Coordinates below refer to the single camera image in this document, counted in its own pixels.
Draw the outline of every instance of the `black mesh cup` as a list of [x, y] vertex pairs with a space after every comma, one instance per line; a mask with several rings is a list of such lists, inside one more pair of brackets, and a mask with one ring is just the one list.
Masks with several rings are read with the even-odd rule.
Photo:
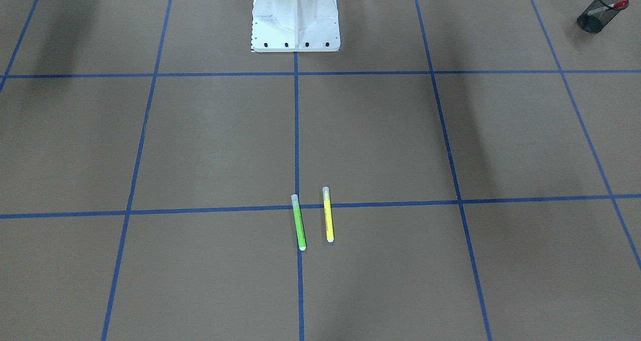
[[576, 23], [588, 33], [599, 33], [614, 16], [625, 8], [627, 8], [627, 0], [594, 0], [579, 15]]

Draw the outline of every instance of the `red marker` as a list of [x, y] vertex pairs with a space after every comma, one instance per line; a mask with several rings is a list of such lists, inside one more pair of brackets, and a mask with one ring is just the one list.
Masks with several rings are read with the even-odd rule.
[[618, 9], [623, 8], [625, 6], [627, 6], [627, 1], [620, 1], [620, 2], [617, 2], [617, 3], [610, 4], [609, 6], [606, 6], [606, 7], [596, 8], [595, 10], [591, 10], [591, 11], [585, 13], [585, 14], [587, 16], [594, 16], [594, 15], [596, 15], [598, 13], [601, 13], [601, 12], [604, 12], [606, 10], [611, 10], [612, 8], [614, 8], [615, 10], [618, 10]]

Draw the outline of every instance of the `green marker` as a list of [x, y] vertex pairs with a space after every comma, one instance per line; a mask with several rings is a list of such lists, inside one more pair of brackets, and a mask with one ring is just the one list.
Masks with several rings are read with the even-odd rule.
[[298, 249], [305, 250], [307, 242], [305, 241], [305, 229], [302, 228], [302, 217], [300, 216], [300, 204], [298, 195], [291, 195], [291, 207], [293, 208], [293, 221], [296, 223], [296, 238], [298, 239]]

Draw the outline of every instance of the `gray floor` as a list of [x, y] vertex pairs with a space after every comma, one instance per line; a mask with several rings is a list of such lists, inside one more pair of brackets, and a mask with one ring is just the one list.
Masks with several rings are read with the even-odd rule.
[[638, 339], [641, 1], [338, 1], [0, 0], [0, 338]]

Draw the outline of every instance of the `grid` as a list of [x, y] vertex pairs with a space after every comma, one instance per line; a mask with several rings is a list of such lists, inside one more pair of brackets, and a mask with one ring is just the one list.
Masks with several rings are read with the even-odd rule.
[[[552, 44], [547, 30], [545, 28], [543, 19], [539, 13], [539, 10], [536, 6], [535, 0], [529, 0], [531, 2], [531, 7], [533, 12], [538, 19], [538, 24], [541, 28], [545, 40], [549, 46], [551, 55], [554, 58], [556, 63], [556, 69], [551, 70], [435, 70], [432, 64], [432, 57], [430, 54], [429, 46], [429, 30], [426, 30], [423, 15], [421, 11], [421, 5], [419, 0], [414, 0], [415, 7], [417, 11], [418, 24], [417, 26], [421, 29], [421, 34], [423, 36], [423, 44], [425, 48], [426, 61], [428, 64], [429, 70], [426, 71], [354, 71], [354, 72], [300, 72], [298, 70], [298, 55], [293, 54], [293, 72], [187, 72], [187, 73], [164, 73], [159, 72], [160, 61], [162, 58], [163, 44], [165, 40], [165, 34], [167, 32], [167, 24], [170, 19], [172, 0], [167, 0], [165, 17], [163, 21], [162, 32], [160, 35], [160, 40], [158, 42], [158, 51], [156, 55], [156, 62], [154, 70], [151, 73], [130, 73], [130, 74], [11, 74], [12, 66], [16, 60], [16, 55], [18, 54], [25, 34], [29, 28], [30, 22], [34, 15], [34, 12], [37, 8], [39, 0], [34, 0], [34, 3], [31, 7], [29, 15], [25, 21], [22, 32], [20, 33], [18, 42], [14, 48], [14, 51], [9, 60], [9, 64], [2, 76], [2, 82], [0, 83], [0, 92], [2, 92], [5, 83], [10, 79], [45, 79], [45, 78], [121, 78], [121, 77], [146, 77], [151, 79], [151, 87], [149, 89], [149, 97], [147, 99], [147, 105], [144, 115], [144, 121], [142, 123], [142, 130], [140, 132], [140, 141], [138, 144], [138, 151], [135, 161], [135, 166], [133, 169], [133, 175], [131, 176], [131, 190], [128, 197], [127, 206], [125, 209], [113, 209], [106, 211], [80, 211], [80, 212], [52, 212], [52, 213], [7, 213], [0, 214], [0, 219], [18, 219], [18, 218], [57, 218], [57, 217], [76, 217], [76, 216], [123, 216], [124, 221], [122, 224], [122, 233], [119, 242], [119, 248], [114, 268], [114, 275], [112, 280], [112, 286], [110, 294], [108, 296], [108, 306], [105, 314], [105, 323], [103, 326], [102, 340], [106, 340], [108, 337], [108, 330], [110, 325], [110, 317], [112, 313], [112, 306], [114, 304], [114, 297], [117, 291], [117, 284], [119, 279], [119, 270], [121, 266], [121, 260], [124, 253], [124, 246], [126, 243], [126, 235], [128, 230], [128, 224], [131, 215], [163, 215], [163, 214], [178, 214], [178, 213], [217, 213], [217, 212], [248, 212], [248, 211], [270, 211], [270, 210], [282, 210], [282, 209], [291, 209], [290, 205], [286, 204], [277, 204], [270, 206], [240, 206], [240, 207], [213, 207], [213, 208], [176, 208], [176, 209], [133, 209], [133, 199], [135, 196], [135, 190], [137, 185], [138, 170], [140, 168], [140, 161], [142, 158], [142, 152], [144, 149], [144, 142], [146, 137], [146, 125], [149, 120], [149, 111], [151, 109], [153, 99], [154, 99], [154, 90], [156, 88], [156, 80], [158, 77], [227, 77], [227, 76], [244, 76], [244, 77], [255, 77], [255, 76], [270, 76], [270, 77], [293, 77], [293, 99], [294, 99], [294, 124], [295, 124], [295, 154], [294, 164], [295, 168], [294, 179], [295, 179], [295, 193], [300, 193], [300, 171], [299, 171], [299, 119], [298, 119], [298, 81], [300, 77], [312, 77], [312, 76], [373, 76], [373, 75], [426, 75], [430, 76], [431, 85], [433, 86], [434, 96], [437, 102], [437, 109], [439, 113], [440, 125], [442, 127], [443, 141], [447, 149], [447, 156], [449, 161], [449, 167], [451, 170], [451, 177], [453, 180], [456, 199], [445, 199], [445, 200], [423, 200], [423, 201], [398, 201], [398, 202], [352, 202], [352, 203], [337, 203], [334, 204], [334, 208], [379, 208], [379, 207], [403, 207], [403, 206], [437, 206], [437, 205], [456, 205], [460, 211], [460, 218], [463, 225], [463, 230], [465, 232], [465, 239], [467, 241], [467, 249], [469, 252], [469, 260], [472, 267], [472, 273], [474, 275], [474, 281], [476, 284], [476, 290], [478, 293], [478, 301], [481, 307], [481, 313], [483, 314], [483, 323], [485, 325], [486, 336], [488, 340], [492, 339], [491, 331], [491, 322], [488, 319], [488, 314], [485, 307], [485, 301], [483, 298], [483, 288], [482, 280], [479, 277], [479, 273], [476, 266], [476, 260], [474, 257], [474, 247], [473, 240], [470, 236], [470, 232], [467, 225], [467, 218], [465, 215], [465, 205], [469, 204], [493, 204], [493, 203], [518, 203], [518, 202], [562, 202], [570, 200], [609, 200], [612, 204], [612, 207], [616, 211], [618, 220], [620, 222], [621, 228], [625, 233], [627, 241], [629, 243], [630, 250], [636, 259], [637, 266], [641, 269], [641, 259], [639, 258], [638, 250], [635, 247], [632, 236], [627, 228], [626, 222], [623, 219], [623, 215], [618, 206], [618, 200], [622, 199], [641, 199], [641, 193], [615, 193], [613, 192], [609, 181], [606, 176], [602, 164], [599, 160], [599, 156], [593, 145], [590, 134], [586, 125], [584, 124], [583, 117], [579, 106], [577, 105], [572, 89], [566, 78], [566, 74], [639, 74], [641, 69], [619, 69], [619, 70], [567, 70], [561, 66], [559, 58], [557, 57], [556, 51]], [[580, 123], [581, 130], [584, 133], [584, 137], [590, 147], [593, 160], [596, 163], [600, 176], [602, 178], [603, 184], [607, 190], [606, 194], [600, 195], [575, 195], [575, 196], [559, 196], [559, 197], [514, 197], [514, 198], [492, 198], [492, 199], [465, 199], [462, 197], [460, 191], [460, 185], [458, 182], [458, 177], [456, 174], [455, 159], [452, 155], [452, 149], [449, 142], [449, 136], [447, 133], [447, 125], [444, 117], [444, 112], [442, 110], [440, 95], [439, 95], [439, 85], [437, 83], [437, 75], [439, 74], [555, 74], [559, 75], [563, 80], [563, 84], [567, 91], [568, 99], [570, 100], [577, 120]], [[320, 209], [322, 204], [302, 204], [301, 208], [303, 209]], [[298, 277], [298, 324], [299, 324], [299, 338], [302, 341], [304, 339], [304, 314], [303, 314], [303, 261], [302, 254], [300, 251], [297, 252], [297, 277]]]

